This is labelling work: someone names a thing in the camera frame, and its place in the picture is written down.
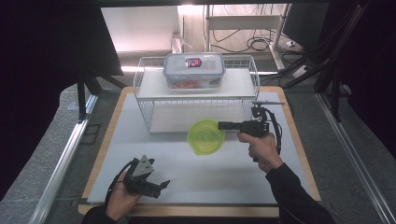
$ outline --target yellow-green plastic bowl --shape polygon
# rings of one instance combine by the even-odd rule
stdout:
[[[224,143],[225,133],[218,129],[218,122],[202,119],[195,122],[187,134],[187,141],[196,155],[210,155]]]

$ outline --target human hand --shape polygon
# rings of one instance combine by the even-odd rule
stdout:
[[[111,192],[110,199],[108,200],[106,215],[115,221],[119,221],[130,213],[139,201],[142,195],[130,194],[125,188],[123,178],[126,172],[120,175],[120,178]]]
[[[273,133],[268,133],[262,138],[253,137],[247,133],[238,133],[239,141],[249,143],[248,155],[259,160],[259,168],[268,174],[283,164],[276,150],[276,142]]]

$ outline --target wire rack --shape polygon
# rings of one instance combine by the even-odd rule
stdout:
[[[260,81],[249,55],[226,55],[226,73],[217,91],[175,91],[163,76],[164,57],[140,59],[134,95],[150,133],[187,132],[200,119],[241,122],[251,119]]]

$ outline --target white metal stand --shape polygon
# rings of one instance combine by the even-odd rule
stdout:
[[[280,15],[263,15],[263,16],[210,16],[210,7],[206,5],[205,16],[205,52],[210,51],[210,35],[211,30],[254,30],[254,29],[276,29],[276,37],[274,42],[270,43],[269,49],[276,63],[278,71],[284,70],[285,66],[282,63],[277,45],[283,30],[283,25],[288,14],[290,4],[283,6]]]

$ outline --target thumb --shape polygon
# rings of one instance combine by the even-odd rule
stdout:
[[[253,137],[247,133],[238,133],[239,141],[242,143],[250,143],[252,144],[256,137]]]

